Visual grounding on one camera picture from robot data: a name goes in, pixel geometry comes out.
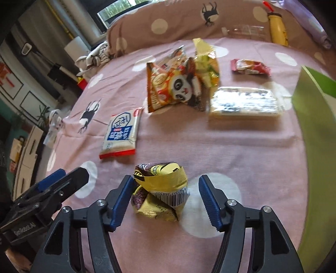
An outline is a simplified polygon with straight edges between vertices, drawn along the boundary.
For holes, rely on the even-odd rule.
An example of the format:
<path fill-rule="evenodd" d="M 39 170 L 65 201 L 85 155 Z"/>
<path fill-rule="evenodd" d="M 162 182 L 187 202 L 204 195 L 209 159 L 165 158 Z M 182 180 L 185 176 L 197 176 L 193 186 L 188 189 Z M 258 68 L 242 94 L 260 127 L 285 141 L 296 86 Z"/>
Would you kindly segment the person's left hand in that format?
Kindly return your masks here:
<path fill-rule="evenodd" d="M 7 249 L 5 253 L 18 272 L 30 272 L 32 263 L 25 256 L 11 249 Z"/>

